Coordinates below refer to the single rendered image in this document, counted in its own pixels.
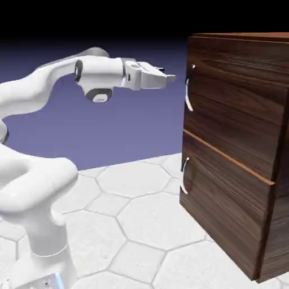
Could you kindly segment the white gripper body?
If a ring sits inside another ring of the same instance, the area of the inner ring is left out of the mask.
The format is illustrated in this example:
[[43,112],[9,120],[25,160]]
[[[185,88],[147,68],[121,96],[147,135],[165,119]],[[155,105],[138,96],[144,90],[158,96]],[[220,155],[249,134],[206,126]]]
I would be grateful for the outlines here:
[[161,89],[167,84],[167,75],[148,62],[138,62],[141,68],[141,89]]

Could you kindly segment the large dark wood door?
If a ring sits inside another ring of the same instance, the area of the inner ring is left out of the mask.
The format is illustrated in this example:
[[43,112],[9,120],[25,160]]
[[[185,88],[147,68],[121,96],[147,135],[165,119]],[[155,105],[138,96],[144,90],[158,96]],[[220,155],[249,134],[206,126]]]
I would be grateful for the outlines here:
[[187,73],[192,64],[188,128],[275,181],[289,119],[289,38],[196,34]]

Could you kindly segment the dark wood cabinet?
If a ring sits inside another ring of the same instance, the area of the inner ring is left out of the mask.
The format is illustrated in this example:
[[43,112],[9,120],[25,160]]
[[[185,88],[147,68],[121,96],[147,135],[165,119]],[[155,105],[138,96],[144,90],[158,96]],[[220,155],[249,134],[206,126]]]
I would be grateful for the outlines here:
[[289,32],[188,38],[179,202],[251,280],[289,273]]

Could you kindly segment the small dark wood door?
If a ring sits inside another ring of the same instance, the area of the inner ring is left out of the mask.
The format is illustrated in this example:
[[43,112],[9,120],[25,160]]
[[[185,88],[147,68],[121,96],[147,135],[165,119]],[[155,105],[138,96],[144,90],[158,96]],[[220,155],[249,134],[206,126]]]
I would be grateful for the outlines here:
[[251,280],[260,276],[273,185],[187,133],[180,204]]

